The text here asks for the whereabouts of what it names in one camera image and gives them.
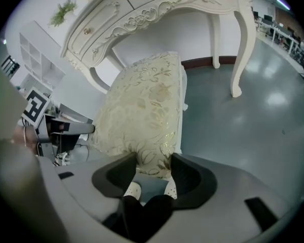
red baseboard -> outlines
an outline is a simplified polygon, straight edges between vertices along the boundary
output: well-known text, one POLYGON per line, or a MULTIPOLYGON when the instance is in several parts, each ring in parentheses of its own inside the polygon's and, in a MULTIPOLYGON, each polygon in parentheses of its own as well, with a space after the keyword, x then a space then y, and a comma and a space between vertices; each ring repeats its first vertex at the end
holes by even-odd
MULTIPOLYGON (((185 70, 195 67, 205 67, 212 65, 213 57, 199 58, 199 59, 190 59, 182 61, 181 64, 185 70)), ((219 56, 219 63, 221 65, 234 65, 237 56, 219 56)))

white ornate desk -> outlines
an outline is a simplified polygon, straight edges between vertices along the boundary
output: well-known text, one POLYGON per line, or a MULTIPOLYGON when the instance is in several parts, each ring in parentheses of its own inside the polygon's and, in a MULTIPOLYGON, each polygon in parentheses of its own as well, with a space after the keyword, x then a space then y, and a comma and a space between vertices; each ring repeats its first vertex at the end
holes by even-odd
POLYGON ((239 80, 256 39, 252 0, 92 0, 70 27, 61 57, 66 56, 88 81, 103 93, 108 86, 94 69, 105 57, 121 69, 111 47, 140 29, 158 22, 170 11, 192 9, 209 14, 213 66, 219 68, 220 14, 234 12, 241 29, 241 42, 231 78, 231 94, 241 95, 239 80))

black slot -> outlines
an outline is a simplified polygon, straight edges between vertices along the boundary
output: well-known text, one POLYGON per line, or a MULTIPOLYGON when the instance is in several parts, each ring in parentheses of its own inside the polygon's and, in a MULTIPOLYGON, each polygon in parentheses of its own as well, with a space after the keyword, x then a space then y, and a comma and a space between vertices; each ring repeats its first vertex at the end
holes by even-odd
POLYGON ((277 217, 259 197, 246 199, 244 202, 263 232, 278 221, 277 217))
POLYGON ((65 179, 65 178, 68 178, 70 176, 74 176, 74 174, 71 173, 71 172, 64 172, 64 173, 59 174, 59 177, 60 177, 61 180, 65 179))

potted plant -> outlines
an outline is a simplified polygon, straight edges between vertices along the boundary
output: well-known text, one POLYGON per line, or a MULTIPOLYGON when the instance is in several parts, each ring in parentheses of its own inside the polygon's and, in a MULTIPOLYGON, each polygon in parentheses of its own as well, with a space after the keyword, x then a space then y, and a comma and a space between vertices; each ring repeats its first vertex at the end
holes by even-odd
POLYGON ((62 24, 66 20, 66 18, 69 18, 69 16, 73 18, 73 11, 75 8, 77 8, 77 4, 75 0, 67 0, 63 4, 63 6, 58 4, 57 8, 58 11, 52 16, 50 21, 50 25, 53 25, 54 27, 57 27, 62 24))

office desk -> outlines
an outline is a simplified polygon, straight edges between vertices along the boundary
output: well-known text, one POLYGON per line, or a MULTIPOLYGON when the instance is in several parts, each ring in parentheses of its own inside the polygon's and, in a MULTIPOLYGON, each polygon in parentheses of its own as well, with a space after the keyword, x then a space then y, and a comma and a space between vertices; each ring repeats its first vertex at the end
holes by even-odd
POLYGON ((256 23, 258 23, 258 24, 260 24, 260 25, 262 25, 262 26, 264 26, 264 27, 266 27, 266 28, 271 28, 271 29, 274 30, 274 35, 273 35, 272 41, 275 40, 276 32, 277 32, 279 35, 282 35, 282 36, 284 36, 285 38, 290 39, 290 40, 291 40, 291 44, 290 44, 290 46, 289 46, 288 54, 290 54, 290 53, 292 52, 292 48, 293 48, 294 44, 296 44, 295 50, 297 49, 297 47, 298 47, 298 45, 299 45, 298 41, 295 40, 294 38, 292 38, 291 36, 287 35, 286 33, 282 32, 280 29, 278 29, 278 28, 276 28, 276 27, 273 27, 273 26, 271 26, 271 25, 265 24, 265 23, 263 23, 263 22, 256 21, 256 23))

